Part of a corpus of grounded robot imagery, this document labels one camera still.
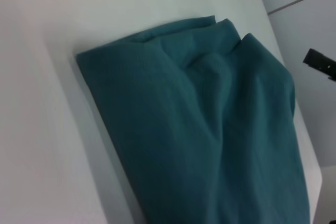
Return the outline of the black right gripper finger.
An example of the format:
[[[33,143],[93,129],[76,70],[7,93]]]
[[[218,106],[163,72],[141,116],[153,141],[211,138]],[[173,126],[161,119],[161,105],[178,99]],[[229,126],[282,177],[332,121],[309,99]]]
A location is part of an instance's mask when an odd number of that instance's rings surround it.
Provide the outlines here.
[[[326,57],[322,53],[310,48],[303,60],[303,63],[326,74],[329,79],[335,81],[336,63],[334,60]]]

